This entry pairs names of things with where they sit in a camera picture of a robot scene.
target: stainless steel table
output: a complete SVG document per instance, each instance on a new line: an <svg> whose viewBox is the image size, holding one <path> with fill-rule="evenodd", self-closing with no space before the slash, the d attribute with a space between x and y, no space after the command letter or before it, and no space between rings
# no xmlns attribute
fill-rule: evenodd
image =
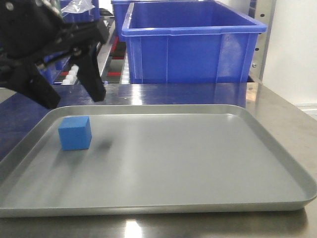
<svg viewBox="0 0 317 238"><path fill-rule="evenodd" d="M211 98L206 88L208 84L108 85L107 98L101 104L218 103L215 92ZM73 86L69 91L74 95ZM317 179L317 121L260 84L245 84L244 93L246 109ZM79 104L92 105L85 97L81 97ZM0 219L0 237L4 238L314 238L316 235L317 200L294 212Z"/></svg>

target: blue plastic bin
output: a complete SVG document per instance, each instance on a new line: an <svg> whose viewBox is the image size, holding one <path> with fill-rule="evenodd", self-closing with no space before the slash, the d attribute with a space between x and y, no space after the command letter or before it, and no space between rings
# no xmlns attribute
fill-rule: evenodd
<svg viewBox="0 0 317 238"><path fill-rule="evenodd" d="M246 82L265 30L217 1L131 3L122 27L131 83Z"/></svg>
<svg viewBox="0 0 317 238"><path fill-rule="evenodd" d="M113 14L115 17L115 29L117 31L117 36L119 41L125 41L122 35L122 25L124 22L125 15L127 13L129 4L132 2L148 2L148 1L168 1L168 0L111 0L113 6Z"/></svg>

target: blue foam block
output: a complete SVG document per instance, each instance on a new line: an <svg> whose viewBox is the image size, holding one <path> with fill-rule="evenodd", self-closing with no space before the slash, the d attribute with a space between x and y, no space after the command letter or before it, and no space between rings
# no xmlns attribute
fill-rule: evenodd
<svg viewBox="0 0 317 238"><path fill-rule="evenodd" d="M91 142L89 116L64 118L58 128L63 150L88 149Z"/></svg>

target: silver tray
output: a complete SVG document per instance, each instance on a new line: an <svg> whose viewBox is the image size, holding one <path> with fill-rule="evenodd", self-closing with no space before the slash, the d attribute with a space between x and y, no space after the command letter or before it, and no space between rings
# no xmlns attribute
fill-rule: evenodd
<svg viewBox="0 0 317 238"><path fill-rule="evenodd" d="M62 151L89 115L88 150ZM75 106L49 112L0 163L0 216L297 210L315 180L244 108Z"/></svg>

